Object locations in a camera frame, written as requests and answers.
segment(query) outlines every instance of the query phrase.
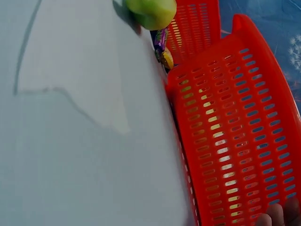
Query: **white flower pattern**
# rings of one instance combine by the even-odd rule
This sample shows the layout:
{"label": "white flower pattern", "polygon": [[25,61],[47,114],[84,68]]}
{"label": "white flower pattern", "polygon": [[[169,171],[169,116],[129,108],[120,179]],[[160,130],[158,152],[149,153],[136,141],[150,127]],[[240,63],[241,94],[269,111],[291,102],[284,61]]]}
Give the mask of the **white flower pattern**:
{"label": "white flower pattern", "polygon": [[288,49],[290,63],[297,71],[299,71],[299,73],[301,73],[301,35],[297,34],[292,37],[290,43],[291,47]]}

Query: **hand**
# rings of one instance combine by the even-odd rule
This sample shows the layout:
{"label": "hand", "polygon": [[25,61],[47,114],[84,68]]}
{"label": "hand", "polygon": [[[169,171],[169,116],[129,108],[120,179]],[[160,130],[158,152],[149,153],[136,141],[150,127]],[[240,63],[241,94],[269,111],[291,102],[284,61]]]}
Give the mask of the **hand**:
{"label": "hand", "polygon": [[296,198],[287,200],[284,208],[275,204],[261,214],[256,226],[301,226],[299,201]]}

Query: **white paper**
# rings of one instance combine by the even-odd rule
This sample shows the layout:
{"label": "white paper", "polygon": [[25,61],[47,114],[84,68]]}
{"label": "white paper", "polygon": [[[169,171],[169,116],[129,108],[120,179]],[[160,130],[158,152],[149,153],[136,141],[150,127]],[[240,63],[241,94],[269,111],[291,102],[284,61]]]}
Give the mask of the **white paper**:
{"label": "white paper", "polygon": [[43,0],[18,75],[18,92],[62,89],[93,121],[130,131],[109,0]]}

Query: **red plastic basket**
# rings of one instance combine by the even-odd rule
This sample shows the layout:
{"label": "red plastic basket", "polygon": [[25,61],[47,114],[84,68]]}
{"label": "red plastic basket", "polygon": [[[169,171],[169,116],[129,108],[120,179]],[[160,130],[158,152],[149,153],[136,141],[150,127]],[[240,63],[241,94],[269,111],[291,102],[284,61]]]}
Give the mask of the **red plastic basket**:
{"label": "red plastic basket", "polygon": [[254,225],[268,205],[301,198],[300,115],[247,16],[235,15],[232,34],[172,69],[167,91],[203,225]]}
{"label": "red plastic basket", "polygon": [[167,48],[175,64],[195,57],[221,38],[218,0],[177,0],[168,31]]}

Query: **green apple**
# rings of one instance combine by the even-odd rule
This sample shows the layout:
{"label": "green apple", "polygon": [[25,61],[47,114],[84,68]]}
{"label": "green apple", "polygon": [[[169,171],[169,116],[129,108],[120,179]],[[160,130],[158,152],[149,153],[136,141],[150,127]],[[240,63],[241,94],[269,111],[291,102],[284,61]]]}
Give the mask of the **green apple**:
{"label": "green apple", "polygon": [[154,31],[166,28],[175,16],[175,0],[126,0],[138,23]]}

